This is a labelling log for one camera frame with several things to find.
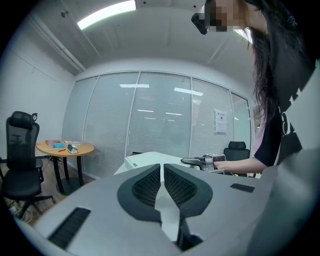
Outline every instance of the white wall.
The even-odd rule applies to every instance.
[[[75,77],[60,55],[29,25],[17,30],[0,61],[0,157],[7,158],[6,119],[14,111],[38,113],[39,140],[61,139]],[[37,156],[44,155],[36,151]]]

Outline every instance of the hand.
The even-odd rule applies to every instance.
[[[214,162],[214,167],[217,170],[225,170],[226,172],[230,171],[230,161],[220,161],[220,162]]]

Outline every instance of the black mesh panel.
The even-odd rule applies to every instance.
[[[178,208],[197,193],[197,187],[189,180],[166,169],[164,172],[165,188]]]
[[[160,186],[159,169],[136,182],[132,187],[132,193],[141,203],[154,208]]]

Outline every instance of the ceiling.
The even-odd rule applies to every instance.
[[[122,0],[43,0],[34,12],[86,69],[117,56],[168,55],[212,67],[253,86],[248,42],[234,31],[202,35],[192,24],[191,16],[205,0],[136,0],[136,11],[79,29],[77,22],[119,2]]]

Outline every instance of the floor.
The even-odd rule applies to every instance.
[[[60,177],[61,179],[63,179],[65,177],[64,164],[59,163],[58,166],[60,171]],[[1,163],[0,167],[3,175],[5,175],[6,172],[8,171],[7,165],[5,163]],[[39,196],[52,195],[56,203],[62,201],[64,198],[66,198],[66,196],[60,194],[56,189],[57,180],[55,176],[54,165],[51,161],[49,161],[49,159],[42,159],[42,170],[43,170],[44,181],[41,183],[42,193],[39,194]],[[78,171],[73,167],[68,166],[68,171],[69,171],[70,177],[78,177]],[[83,181],[85,184],[87,184],[89,182],[94,181],[94,179],[83,174]],[[15,206],[17,209],[20,209],[24,203],[23,201],[20,201],[19,203],[17,202],[12,203],[12,200],[8,198],[4,198],[4,200],[8,205],[10,205],[10,207]],[[43,214],[52,206],[54,206],[54,203],[52,202],[51,199],[47,199],[47,200],[36,202],[36,205],[42,211],[42,214]],[[28,222],[28,224],[32,226],[37,222],[37,219],[41,215],[36,211],[36,209],[32,205],[28,209],[30,209],[30,211],[26,212],[23,220],[25,220],[26,222]]]

